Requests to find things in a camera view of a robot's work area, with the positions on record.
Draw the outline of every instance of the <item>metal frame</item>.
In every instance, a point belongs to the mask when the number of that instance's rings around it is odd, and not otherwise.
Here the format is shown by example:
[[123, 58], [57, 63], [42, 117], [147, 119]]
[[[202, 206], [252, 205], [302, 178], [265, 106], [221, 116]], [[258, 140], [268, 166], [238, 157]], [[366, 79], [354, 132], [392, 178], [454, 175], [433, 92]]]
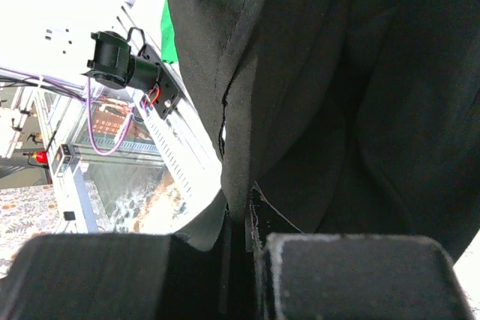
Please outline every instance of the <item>metal frame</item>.
[[[75, 103], [69, 101], [57, 103], [55, 111], [47, 113], [47, 110], [42, 106], [44, 99], [42, 101], [43, 94], [38, 92], [35, 96], [35, 106], [37, 108], [38, 123], [40, 125], [40, 131], [42, 132], [46, 142], [51, 139], [53, 131], [56, 128], [56, 123], [52, 124], [51, 119], [56, 114], [65, 114], [68, 111], [70, 106], [75, 107]], [[52, 161], [55, 158], [55, 152], [61, 142], [58, 139], [63, 139], [66, 132], [68, 132], [68, 126], [60, 126], [57, 131], [57, 136], [52, 141], [52, 146], [49, 149], [48, 158], [49, 164], [52, 165]], [[98, 232], [98, 226], [95, 219], [95, 214], [90, 204], [90, 198], [88, 191], [85, 186], [85, 182], [82, 177], [81, 171], [76, 168], [70, 167], [65, 172], [63, 178], [57, 178], [52, 176], [52, 182], [55, 189], [55, 197], [58, 205], [58, 212], [60, 213], [60, 224], [59, 228], [63, 229], [67, 226], [71, 226], [69, 229], [76, 229], [76, 232], [87, 233], [87, 232]], [[76, 219], [74, 221], [65, 221], [62, 218], [64, 211], [73, 211], [75, 213]]]
[[[126, 36], [131, 27], [142, 28], [140, 22], [133, 20], [127, 5], [121, 7], [117, 22], [112, 29], [122, 36]], [[149, 36], [148, 29], [144, 30], [146, 42], [161, 58], [158, 45]], [[131, 42], [132, 50], [138, 52], [142, 44], [142, 38], [137, 32], [134, 32]], [[188, 214], [177, 224], [181, 227], [206, 208], [220, 190], [221, 163], [182, 78], [172, 66], [167, 65], [166, 67], [173, 80], [184, 92], [185, 98], [180, 99], [176, 109], [168, 115], [165, 121], [162, 121], [155, 112], [148, 117], [141, 110], [140, 99], [143, 96], [141, 91], [128, 88], [128, 93], [139, 109], [148, 131], [154, 138], [155, 144], [187, 204]]]
[[[13, 78], [18, 78], [18, 76], [14, 73], [7, 73], [6, 75], [11, 76]], [[37, 92], [37, 88], [17, 88], [15, 95], [12, 100], [12, 104], [10, 105], [11, 110], [30, 110], [34, 103], [34, 96]], [[17, 116], [13, 117], [13, 126], [19, 127], [22, 129], [25, 126], [25, 122], [27, 121], [28, 116], [25, 114], [18, 114]], [[17, 148], [17, 144], [20, 141], [20, 133], [15, 132], [13, 134], [12, 139], [9, 141], [8, 148], [5, 153], [1, 154], [0, 156], [10, 158], [12, 157], [14, 150]]]
[[[122, 147], [118, 150], [117, 153], [112, 154], [108, 158], [102, 157], [98, 155], [95, 151], [93, 151], [90, 145], [83, 145], [79, 144], [78, 140], [80, 137], [80, 133], [82, 132], [83, 124], [87, 122], [87, 109], [83, 106], [81, 113], [77, 114], [76, 122], [78, 124], [74, 133], [70, 135], [67, 140], [67, 143], [77, 146], [82, 149], [82, 159], [86, 162], [96, 162], [96, 163], [105, 163], [106, 161], [110, 162], [110, 160], [114, 159], [115, 157], [121, 157], [126, 160], [136, 160], [138, 165], [152, 165], [155, 162], [158, 163], [161, 160], [159, 154], [153, 154], [153, 152], [158, 152], [156, 145], [153, 144], [138, 144], [135, 142], [124, 141], [122, 143]], [[105, 146], [105, 148], [111, 148], [115, 145], [112, 139], [104, 139], [104, 140], [97, 140], [97, 145]]]

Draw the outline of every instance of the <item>green fabric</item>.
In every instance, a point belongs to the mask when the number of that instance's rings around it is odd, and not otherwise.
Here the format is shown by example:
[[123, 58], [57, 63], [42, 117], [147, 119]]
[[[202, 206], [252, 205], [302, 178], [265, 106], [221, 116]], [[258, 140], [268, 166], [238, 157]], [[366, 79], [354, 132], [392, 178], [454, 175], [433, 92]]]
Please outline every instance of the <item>green fabric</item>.
[[179, 61], [179, 57], [175, 48], [175, 31], [173, 30], [172, 18], [170, 17], [168, 0], [165, 0], [165, 5], [163, 6], [160, 30], [162, 33], [162, 60], [169, 64], [176, 63]]

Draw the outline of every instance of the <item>black fabric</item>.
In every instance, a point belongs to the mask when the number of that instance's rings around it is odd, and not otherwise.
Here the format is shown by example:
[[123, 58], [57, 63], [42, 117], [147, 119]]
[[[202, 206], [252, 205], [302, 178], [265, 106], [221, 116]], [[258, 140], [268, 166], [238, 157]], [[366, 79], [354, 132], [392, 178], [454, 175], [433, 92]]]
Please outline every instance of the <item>black fabric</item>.
[[473, 319], [431, 239], [274, 234], [265, 257], [273, 291], [264, 319]]
[[303, 231], [428, 235], [457, 258], [480, 224], [478, 4], [169, 0], [233, 219], [258, 181]]
[[0, 319], [156, 319], [170, 253], [167, 236], [36, 237], [5, 278]]
[[177, 230], [175, 236], [197, 250], [210, 251], [215, 245], [224, 224], [226, 206], [225, 195], [222, 191], [219, 191], [211, 204], [195, 219]]

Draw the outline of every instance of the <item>wire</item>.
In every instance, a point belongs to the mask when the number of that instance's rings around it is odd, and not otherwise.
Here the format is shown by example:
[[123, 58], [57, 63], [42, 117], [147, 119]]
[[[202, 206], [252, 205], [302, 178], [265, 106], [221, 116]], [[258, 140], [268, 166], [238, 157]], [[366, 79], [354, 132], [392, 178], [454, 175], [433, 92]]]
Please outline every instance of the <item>wire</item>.
[[150, 102], [150, 106], [152, 106], [152, 104], [155, 104], [155, 101], [157, 101], [158, 98], [160, 97], [160, 86], [156, 85], [155, 88], [157, 88], [157, 94], [155, 95], [153, 100]]
[[50, 150], [50, 147], [53, 144], [53, 140], [55, 138], [55, 135], [57, 135], [57, 132], [59, 131], [60, 128], [60, 121], [57, 123], [57, 126], [55, 127], [55, 130], [52, 133], [52, 137], [50, 138], [50, 141], [48, 141], [48, 144], [46, 145], [45, 151], [48, 153], [48, 150]]
[[[29, 80], [37, 80], [38, 83], [30, 82]], [[29, 76], [29, 77], [26, 77], [24, 79], [14, 79], [14, 78], [6, 77], [6, 76], [0, 76], [0, 81], [7, 83], [7, 85], [4, 85], [3, 88], [16, 88], [16, 87], [25, 87], [25, 86], [37, 87], [37, 88], [41, 88], [41, 89], [44, 89], [44, 90], [51, 91], [52, 93], [55, 93], [57, 95], [72, 97], [74, 99], [77, 99], [77, 100], [81, 101], [82, 103], [86, 103], [88, 136], [90, 138], [91, 146], [93, 147], [94, 151], [97, 154], [99, 154], [100, 156], [104, 156], [104, 157], [109, 156], [120, 148], [123, 141], [127, 137], [127, 133], [128, 133], [128, 130], [130, 129], [130, 125], [131, 125], [132, 121], [135, 121], [138, 124], [141, 124], [143, 122], [142, 119], [139, 119], [139, 118], [134, 116], [134, 114], [133, 114], [134, 109], [133, 109], [133, 107], [131, 107], [130, 112], [127, 114], [127, 118], [125, 119], [126, 124], [125, 124], [125, 127], [124, 127], [121, 135], [120, 135], [119, 140], [113, 146], [113, 148], [111, 148], [110, 150], [102, 151], [102, 150], [99, 149], [99, 147], [97, 147], [97, 144], [95, 143], [95, 138], [94, 138], [94, 135], [93, 135], [92, 117], [91, 117], [92, 116], [92, 114], [91, 114], [92, 113], [92, 94], [91, 94], [91, 80], [90, 80], [90, 78], [89, 77], [87, 78], [86, 98], [83, 98], [82, 96], [77, 94], [75, 91], [72, 91], [69, 88], [64, 87], [62, 84], [60, 84], [59, 82], [56, 82], [55, 80], [44, 79], [44, 78], [42, 80], [43, 80], [43, 83], [39, 83], [40, 79], [37, 79], [33, 76]], [[157, 94], [155, 96], [156, 97], [155, 99], [157, 99], [159, 95], [160, 95], [160, 89], [157, 88]], [[55, 137], [55, 135], [56, 135], [56, 131], [52, 135], [52, 138], [49, 142], [49, 146], [47, 146], [48, 148], [52, 144], [52, 141], [53, 141], [53, 138]]]
[[[126, 101], [120, 100], [119, 102], [114, 102], [111, 101], [109, 98], [103, 99], [102, 101], [94, 101], [94, 103], [101, 104], [101, 105], [112, 105], [112, 106], [119, 106], [119, 103], [123, 103], [121, 106], [128, 106], [128, 103]], [[111, 112], [112, 114], [115, 114], [117, 116], [124, 116], [125, 114], [114, 107], [108, 108], [108, 112]], [[143, 124], [143, 119], [141, 116], [138, 114], [133, 114], [132, 121], [137, 123], [137, 124]]]
[[[11, 69], [9, 67], [0, 66], [0, 70], [3, 70], [6, 73], [16, 74], [17, 76], [30, 76], [32, 79], [37, 79], [38, 78], [38, 76], [33, 74], [33, 73], [21, 72], [21, 71], [15, 70], [15, 69]], [[50, 82], [54, 85], [65, 86], [65, 82], [63, 82], [60, 79], [56, 79], [52, 76], [43, 76], [43, 79], [47, 80], [47, 82]], [[68, 87], [69, 88], [77, 88], [78, 90], [83, 90], [83, 87], [81, 85], [77, 85], [77, 84], [68, 84]]]
[[147, 105], [146, 105], [146, 104], [147, 104], [147, 100], [146, 100], [146, 99], [144, 100], [144, 99], [142, 98], [142, 99], [140, 100], [140, 107], [143, 109], [144, 112], [147, 111], [147, 109], [146, 109]]
[[77, 94], [75, 91], [70, 90], [69, 88], [64, 87], [59, 82], [56, 82], [51, 79], [43, 79], [43, 84], [40, 84], [40, 80], [34, 78], [33, 76], [26, 77], [24, 79], [14, 79], [7, 76], [0, 76], [0, 81], [6, 82], [7, 85], [4, 85], [3, 88], [17, 88], [24, 86], [37, 87], [44, 90], [51, 91], [52, 93], [63, 95], [67, 97], [72, 97], [82, 102], [85, 102], [85, 99]]
[[100, 150], [98, 147], [97, 147], [97, 144], [95, 143], [95, 138], [93, 136], [93, 126], [92, 126], [92, 109], [91, 109], [91, 104], [92, 104], [92, 96], [91, 96], [91, 92], [90, 92], [90, 77], [87, 78], [87, 95], [86, 95], [86, 108], [87, 108], [87, 128], [88, 128], [88, 137], [90, 138], [90, 143], [91, 143], [91, 146], [93, 147], [93, 150], [95, 150], [95, 152], [102, 156], [102, 157], [107, 157], [113, 153], [115, 153], [119, 148], [120, 146], [122, 145], [123, 141], [125, 140], [125, 138], [127, 137], [127, 133], [128, 133], [128, 130], [130, 129], [130, 125], [132, 123], [132, 117], [134, 116], [134, 108], [131, 107], [130, 108], [130, 112], [128, 113], [125, 121], [126, 121], [126, 124], [125, 124], [125, 127], [123, 129], [123, 131], [121, 132], [121, 135], [120, 135], [120, 138], [118, 139], [117, 143], [113, 146], [113, 148], [111, 148], [110, 150], [108, 151], [102, 151]]
[[30, 158], [27, 159], [27, 164], [29, 164], [30, 166], [36, 166], [36, 167], [38, 167], [38, 168], [48, 169], [48, 165], [40, 165], [40, 164], [32, 164], [32, 163], [30, 163]]
[[297, 232], [301, 233], [301, 234], [304, 234], [304, 232], [297, 226], [295, 225], [294, 223], [292, 223], [290, 220], [287, 219], [287, 217], [285, 217], [285, 215], [283, 215], [275, 206], [273, 206], [272, 204], [270, 204], [270, 202], [267, 200], [267, 198], [265, 197], [265, 195], [263, 195], [263, 191], [260, 189], [260, 187], [258, 186], [257, 183], [255, 183], [255, 190], [259, 192], [260, 194], [260, 200], [262, 202], [265, 202], [275, 213], [277, 213], [278, 216], [280, 216], [282, 219], [284, 219], [287, 223], [290, 224], [290, 226], [292, 226]]

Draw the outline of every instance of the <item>purple cable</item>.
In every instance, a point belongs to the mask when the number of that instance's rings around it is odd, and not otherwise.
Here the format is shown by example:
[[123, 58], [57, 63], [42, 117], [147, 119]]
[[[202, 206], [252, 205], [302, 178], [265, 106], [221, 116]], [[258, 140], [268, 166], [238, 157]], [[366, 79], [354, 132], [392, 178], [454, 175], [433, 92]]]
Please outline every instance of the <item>purple cable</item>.
[[[38, 75], [35, 75], [33, 73], [21, 72], [21, 71], [18, 71], [18, 70], [10, 69], [9, 67], [0, 67], [0, 70], [3, 70], [3, 71], [8, 72], [8, 73], [14, 73], [16, 75], [20, 75], [20, 76], [24, 76], [24, 77], [38, 78]], [[62, 90], [72, 91], [71, 89], [67, 88], [65, 86], [65, 84], [60, 81], [60, 79], [53, 78], [52, 76], [44, 76], [43, 80], [44, 80], [44, 82], [46, 82], [50, 85], [57, 86]], [[77, 85], [77, 84], [70, 84], [70, 87], [71, 88], [76, 88], [77, 90], [82, 89], [81, 85]]]
[[[31, 74], [31, 73], [22, 73], [22, 72], [19, 72], [18, 70], [10, 69], [10, 68], [7, 68], [7, 67], [0, 67], [0, 70], [10, 72], [10, 73], [15, 73], [15, 74], [20, 75], [20, 76], [38, 77], [38, 76], [35, 76], [34, 74]], [[57, 81], [56, 79], [54, 79], [52, 77], [46, 78], [44, 76], [43, 80], [47, 84], [54, 85], [54, 86], [56, 86], [56, 87], [58, 87], [58, 88], [60, 88], [64, 91], [71, 91], [70, 89], [66, 88], [65, 85], [63, 85], [60, 81]], [[102, 151], [97, 147], [97, 144], [95, 143], [95, 139], [94, 139], [94, 136], [93, 136], [91, 106], [92, 106], [92, 96], [91, 96], [91, 91], [90, 91], [90, 78], [87, 78], [86, 108], [87, 108], [88, 137], [90, 138], [90, 143], [91, 143], [91, 147], [93, 148], [93, 150], [95, 150], [95, 152], [102, 157], [108, 157], [109, 155], [116, 152], [120, 148], [120, 146], [122, 146], [123, 141], [127, 137], [127, 133], [128, 133], [128, 130], [130, 129], [130, 125], [132, 123], [132, 118], [134, 116], [134, 114], [133, 114], [134, 110], [132, 108], [130, 113], [128, 113], [127, 123], [126, 123], [125, 128], [123, 129], [123, 132], [121, 133], [120, 139], [118, 139], [117, 143], [110, 150]]]
[[91, 143], [91, 146], [93, 147], [93, 150], [95, 150], [95, 152], [98, 155], [101, 155], [102, 157], [108, 157], [109, 155], [113, 154], [114, 152], [116, 152], [120, 148], [123, 141], [127, 137], [128, 129], [130, 129], [130, 125], [132, 123], [132, 117], [134, 116], [133, 108], [127, 115], [127, 123], [126, 123], [125, 128], [123, 129], [123, 131], [120, 135], [120, 139], [118, 139], [117, 143], [113, 146], [113, 148], [111, 148], [108, 151], [102, 151], [97, 147], [97, 144], [95, 143], [95, 139], [93, 137], [93, 126], [92, 126], [92, 117], [91, 117], [92, 116], [92, 114], [91, 114], [92, 110], [91, 110], [91, 107], [90, 107], [91, 103], [92, 103], [92, 99], [91, 99], [91, 95], [90, 95], [90, 78], [87, 78], [86, 106], [87, 106], [88, 136], [90, 137], [90, 143]]

